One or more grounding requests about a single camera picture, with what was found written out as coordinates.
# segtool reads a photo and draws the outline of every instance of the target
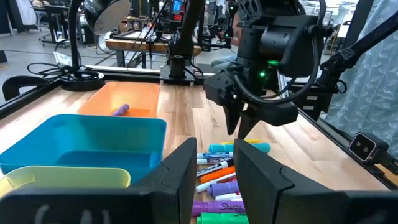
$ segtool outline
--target lamp shade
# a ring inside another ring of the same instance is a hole
[[[130,10],[130,0],[85,0],[85,16],[88,25],[97,35],[116,27]]]

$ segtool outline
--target orange plastic bin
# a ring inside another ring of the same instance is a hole
[[[109,82],[78,110],[78,114],[109,116],[127,103],[130,109],[124,116],[156,118],[159,91],[158,84]]]

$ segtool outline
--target blue plastic bin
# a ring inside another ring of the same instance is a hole
[[[2,153],[0,169],[116,167],[127,170],[134,184],[160,164],[165,133],[161,119],[57,115]]]

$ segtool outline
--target blue jeans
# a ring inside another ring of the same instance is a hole
[[[222,69],[225,69],[231,62],[236,60],[236,54],[232,54],[218,60],[214,60],[211,62],[211,68],[214,73],[220,72]]]

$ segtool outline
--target workbench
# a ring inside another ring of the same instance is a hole
[[[0,120],[0,153],[51,116],[76,113],[96,93],[71,92],[60,86],[46,88],[52,89],[43,90],[41,97]],[[32,93],[19,96],[14,103],[31,97],[29,94]],[[232,141],[237,136],[237,131],[232,136],[227,135],[223,108],[206,99],[202,86],[162,85],[157,114],[167,122],[163,158],[189,137],[197,138],[198,152],[207,152],[210,144]],[[271,157],[331,189],[388,190],[304,114],[299,115],[296,122],[279,127],[260,122],[247,139],[268,142]],[[195,200],[212,198],[203,192],[195,193]]]
[[[105,42],[107,48],[116,51],[116,62],[118,67],[125,67],[126,63],[124,61],[125,51],[137,51],[142,52],[142,67],[146,68],[146,52],[149,52],[149,44],[147,42],[141,43],[141,40],[116,40],[109,39]],[[167,53],[167,43],[153,43],[151,44],[152,53]],[[199,46],[193,46],[193,57],[200,54],[201,48]]]

